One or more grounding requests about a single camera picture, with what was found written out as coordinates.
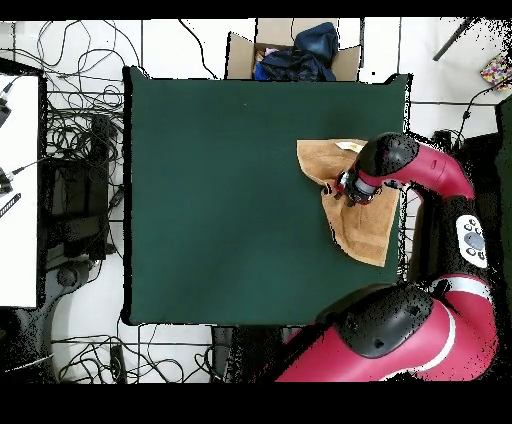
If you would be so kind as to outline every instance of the green cloth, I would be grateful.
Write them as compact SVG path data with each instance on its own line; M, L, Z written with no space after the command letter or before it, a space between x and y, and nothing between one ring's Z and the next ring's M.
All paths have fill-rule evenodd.
M132 324L307 324L355 289L397 281L399 208L384 268L343 254L296 143L401 132L407 75L370 85L129 72Z

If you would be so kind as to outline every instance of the table leg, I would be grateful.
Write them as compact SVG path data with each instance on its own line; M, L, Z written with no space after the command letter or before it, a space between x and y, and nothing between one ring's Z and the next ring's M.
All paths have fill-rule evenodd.
M437 52L437 54L434 56L434 60L437 62L441 57L446 53L446 51L450 48L450 46L455 42L457 38L461 36L461 34L466 31L471 24L473 23L474 18L466 18L464 19L464 22L460 24L460 26L457 28L457 31L453 33L453 35L450 37L450 39L445 43L443 47L441 47L441 50Z

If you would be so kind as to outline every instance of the white tile floor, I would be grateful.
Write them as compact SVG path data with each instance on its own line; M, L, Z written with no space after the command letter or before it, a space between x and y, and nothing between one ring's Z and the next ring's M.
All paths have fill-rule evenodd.
M254 38L253 19L235 20L200 20L185 21L202 41L204 58L207 66L218 77L224 76L226 40L228 31L234 31L248 39ZM458 18L366 18L364 36L364 68L360 71L363 82L384 82L392 73L414 74L411 93L410 129L421 135L430 137L435 130L449 128L458 130L462 113L471 97L483 88L488 87L482 80L479 71L498 53L502 40L487 29L485 23L470 29L459 39L448 52L434 62L432 57L460 24ZM43 46L45 60L49 63L58 61L62 49L64 30L69 22L55 22L44 32ZM20 22L16 24L16 48L37 54L37 39L44 22ZM56 66L60 72L75 72L77 60L87 49L89 38L90 49L112 48L115 31L103 21L84 21L85 28L73 25L66 35L66 44L62 60ZM95 78L110 78L117 81L106 82L101 79L84 79L84 91L101 92L107 84L111 84L121 92L121 67L137 65L139 62L151 77L158 78L193 78L209 77L201 64L200 50L196 41L177 20L150 21L115 21L116 26L131 40L117 34L115 48L117 55L103 60L87 75ZM342 47L358 44L359 19L340 19L340 43ZM0 24L0 49L12 48L12 28ZM95 52L88 58L90 66L99 60L105 52ZM12 52L0 50L0 57L13 58ZM15 60L38 66L30 58L18 52ZM57 87L49 83L49 90L74 91L68 80L56 80ZM76 77L69 82L76 85ZM472 109L471 117L466 122L463 135L475 136L496 131L496 121L492 106L509 95L505 93L488 93L481 96ZM64 106L59 95L55 94L52 101L56 106ZM460 103L460 105L439 104ZM122 182L122 169L119 167L114 183ZM414 214L417 202L409 205L408 213ZM114 212L112 219L123 219L123 204ZM412 227L413 221L408 220L407 226ZM123 255L123 230L121 223L112 224L114 242ZM53 338L89 336L94 334L116 334L116 322L123 302L123 266L118 255L112 255L104 262L100 277L92 284L81 288L72 295L66 296L59 304L53 326ZM150 341L153 325L141 328L142 353L147 354L147 343ZM120 336L126 343L133 344L137 349L137 328L121 324ZM211 342L208 326L159 326L152 340L158 343L151 347L154 360L174 358L178 360L185 375L196 368L194 355L203 353L205 346L176 346L172 343L195 343L207 345ZM56 344L55 364L60 368L69 362L71 356L83 347L82 344ZM137 365L135 355L125 352L127 368ZM171 364L162 364L161 371L169 380L178 379L179 369ZM68 377L83 377L84 371L72 368ZM207 381L206 373L196 373L189 381ZM155 371L144 376L143 382L163 381Z

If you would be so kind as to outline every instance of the table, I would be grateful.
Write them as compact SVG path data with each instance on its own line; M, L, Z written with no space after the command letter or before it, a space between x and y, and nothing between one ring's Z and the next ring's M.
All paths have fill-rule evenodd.
M0 74L0 90L13 79ZM0 128L0 167L5 172L38 160L38 88L37 76L23 76L9 92L11 114ZM37 165L22 171L11 183L13 191L0 198L1 208L16 193L21 194L21 199L0 218L0 306L37 304L37 172Z
M402 131L407 75L372 85L124 76L125 322L307 324L357 288L397 280L398 209L384 268L344 255L296 142Z

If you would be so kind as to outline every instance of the brown towel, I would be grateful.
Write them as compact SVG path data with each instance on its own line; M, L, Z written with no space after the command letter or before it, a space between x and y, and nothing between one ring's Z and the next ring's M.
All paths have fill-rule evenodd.
M357 153L336 145L352 142L364 146L362 140L298 140L297 157L302 172L323 187L334 182L338 174L349 169ZM370 265L384 266L389 234L395 217L399 191L383 186L382 192L368 205L346 206L346 197L334 198L321 191L322 205L331 227L333 239L349 256Z

